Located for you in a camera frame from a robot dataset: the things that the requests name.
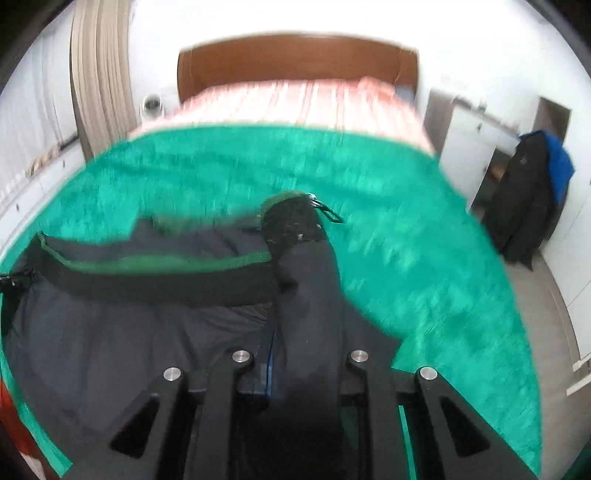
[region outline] hanging coat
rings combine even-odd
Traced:
[[[529,269],[557,212],[549,161],[542,132],[524,137],[482,219],[496,250]]]

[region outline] triangular cutout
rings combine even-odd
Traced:
[[[453,444],[459,457],[465,458],[483,452],[491,444],[468,420],[464,412],[449,398],[441,399],[441,409],[452,434]]]
[[[130,457],[141,458],[148,444],[148,436],[159,408],[160,402],[158,399],[150,398],[146,405],[134,415],[117,437],[113,439],[111,448]]]

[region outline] metal clip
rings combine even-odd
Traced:
[[[326,215],[328,220],[330,220],[333,223],[343,223],[344,222],[343,218],[338,213],[336,213],[334,210],[331,210],[327,204],[322,203],[316,197],[316,195],[314,195],[313,193],[309,193],[308,197],[310,198],[310,201],[312,202],[312,206],[314,208],[318,208],[318,210],[320,210],[322,213],[324,213],[324,215]]]

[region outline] silver screw head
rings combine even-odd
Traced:
[[[364,352],[363,350],[353,350],[351,352],[351,360],[353,362],[357,362],[357,363],[361,363],[361,362],[366,362],[369,358],[369,355],[367,352]]]
[[[248,353],[246,350],[237,350],[232,354],[232,360],[234,360],[237,364],[243,364],[244,362],[248,362],[251,358],[251,354]]]
[[[177,367],[167,368],[164,373],[164,378],[169,382],[174,382],[178,377],[181,376],[181,369]]]
[[[419,373],[425,380],[435,380],[437,378],[437,370],[432,367],[423,367],[419,370]]]

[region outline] floor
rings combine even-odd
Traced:
[[[541,256],[534,271],[507,266],[538,371],[542,402],[543,480],[559,480],[591,434],[591,385],[565,390],[588,371],[573,373],[579,359],[566,305]]]

